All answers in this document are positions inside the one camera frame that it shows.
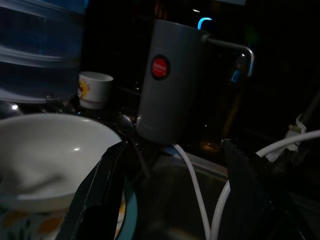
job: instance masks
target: stainless steel sink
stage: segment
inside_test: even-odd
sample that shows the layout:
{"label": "stainless steel sink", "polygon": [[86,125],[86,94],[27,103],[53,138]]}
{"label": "stainless steel sink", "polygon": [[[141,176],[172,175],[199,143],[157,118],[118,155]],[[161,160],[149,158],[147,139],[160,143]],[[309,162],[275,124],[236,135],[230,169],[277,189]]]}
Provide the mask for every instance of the stainless steel sink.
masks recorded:
{"label": "stainless steel sink", "polygon": [[[195,168],[204,204],[211,221],[227,170],[217,164],[189,155]],[[201,215],[189,171],[180,158],[161,156],[154,176],[136,189],[137,240],[204,239]]]}

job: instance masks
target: dishes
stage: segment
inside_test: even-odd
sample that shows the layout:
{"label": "dishes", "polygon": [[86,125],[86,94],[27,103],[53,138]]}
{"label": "dishes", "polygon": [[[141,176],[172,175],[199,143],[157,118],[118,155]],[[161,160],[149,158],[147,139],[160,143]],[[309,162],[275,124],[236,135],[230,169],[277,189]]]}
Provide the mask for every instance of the dishes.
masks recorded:
{"label": "dishes", "polygon": [[[121,206],[125,207],[125,214],[121,213],[120,209],[115,233],[117,240],[132,239],[138,216],[136,195],[126,179],[124,198],[125,201],[122,201]],[[44,214],[16,212],[0,208],[1,240],[55,240],[65,214],[66,211]]]}
{"label": "dishes", "polygon": [[0,205],[23,212],[69,207],[106,149],[120,141],[108,127],[65,114],[0,121]]}

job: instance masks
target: black plastic object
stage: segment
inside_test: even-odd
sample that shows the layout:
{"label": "black plastic object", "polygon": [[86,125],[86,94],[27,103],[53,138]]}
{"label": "black plastic object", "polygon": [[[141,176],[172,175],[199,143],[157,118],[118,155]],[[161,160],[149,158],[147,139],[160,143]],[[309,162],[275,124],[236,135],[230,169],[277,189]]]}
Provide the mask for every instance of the black plastic object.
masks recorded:
{"label": "black plastic object", "polygon": [[124,186],[127,142],[107,149],[80,184],[56,240],[113,240]]}
{"label": "black plastic object", "polygon": [[231,193],[219,240],[316,240],[288,193],[274,182],[267,160],[223,143]]}

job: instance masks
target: white bowl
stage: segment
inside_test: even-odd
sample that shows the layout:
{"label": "white bowl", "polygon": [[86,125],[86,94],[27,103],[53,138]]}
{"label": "white bowl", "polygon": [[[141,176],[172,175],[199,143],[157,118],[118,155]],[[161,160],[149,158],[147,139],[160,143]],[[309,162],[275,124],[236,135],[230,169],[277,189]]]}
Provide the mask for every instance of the white bowl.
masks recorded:
{"label": "white bowl", "polygon": [[110,146],[110,128],[66,114],[0,121],[0,205],[25,212],[67,209],[83,179]]}

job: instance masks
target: white cable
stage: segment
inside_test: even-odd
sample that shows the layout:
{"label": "white cable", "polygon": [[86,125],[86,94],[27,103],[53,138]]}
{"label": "white cable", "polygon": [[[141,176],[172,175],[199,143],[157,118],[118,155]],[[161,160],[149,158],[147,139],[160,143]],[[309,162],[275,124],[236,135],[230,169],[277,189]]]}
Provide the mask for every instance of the white cable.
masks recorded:
{"label": "white cable", "polygon": [[[277,141],[275,143],[272,143],[262,148],[261,150],[257,151],[255,154],[263,158],[265,155],[275,150],[278,150],[280,148],[283,148],[287,145],[291,145],[296,142],[303,142],[311,139],[316,139],[316,138],[320,138],[320,130],[310,131],[304,134],[282,139],[280,141]],[[211,223],[210,240],[218,240],[221,217],[222,217],[222,213],[224,211],[229,194],[230,194],[230,183],[229,181],[227,181],[226,184],[224,185],[222,192],[220,193],[218,202],[214,209],[214,214],[213,214],[212,223]]]}
{"label": "white cable", "polygon": [[206,240],[210,240],[209,219],[208,219],[205,203],[204,203],[201,191],[200,191],[199,182],[198,182],[198,179],[197,179],[197,176],[196,176],[196,173],[195,173],[195,169],[192,166],[192,163],[191,163],[188,155],[186,154],[186,152],[178,144],[174,144],[172,146],[181,155],[182,159],[184,160],[184,162],[185,162],[185,164],[186,164],[186,166],[187,166],[187,168],[188,168],[188,170],[190,172],[192,183],[193,183],[193,188],[194,188],[194,191],[195,191],[196,199],[198,201],[198,205],[199,205],[199,209],[200,209],[200,213],[201,213],[205,239]]}

